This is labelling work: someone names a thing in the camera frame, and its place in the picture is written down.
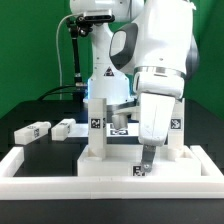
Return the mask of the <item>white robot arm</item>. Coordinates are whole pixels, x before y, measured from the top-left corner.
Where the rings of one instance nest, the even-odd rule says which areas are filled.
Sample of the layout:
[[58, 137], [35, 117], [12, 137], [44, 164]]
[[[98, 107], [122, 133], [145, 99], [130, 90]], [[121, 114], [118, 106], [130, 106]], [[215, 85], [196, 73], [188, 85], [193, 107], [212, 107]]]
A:
[[84, 102], [102, 98], [116, 129], [139, 122], [141, 169], [152, 170], [185, 78], [198, 64], [190, 0], [70, 0], [80, 36], [92, 38], [93, 73]]

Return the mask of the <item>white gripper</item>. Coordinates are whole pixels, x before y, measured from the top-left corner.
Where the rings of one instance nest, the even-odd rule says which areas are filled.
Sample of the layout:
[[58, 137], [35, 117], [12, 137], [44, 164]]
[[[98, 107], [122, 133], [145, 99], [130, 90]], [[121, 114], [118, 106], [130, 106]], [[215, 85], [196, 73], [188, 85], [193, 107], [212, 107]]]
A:
[[156, 152], [166, 140], [175, 99], [149, 93], [139, 97], [139, 142], [143, 145], [141, 171], [150, 173]]

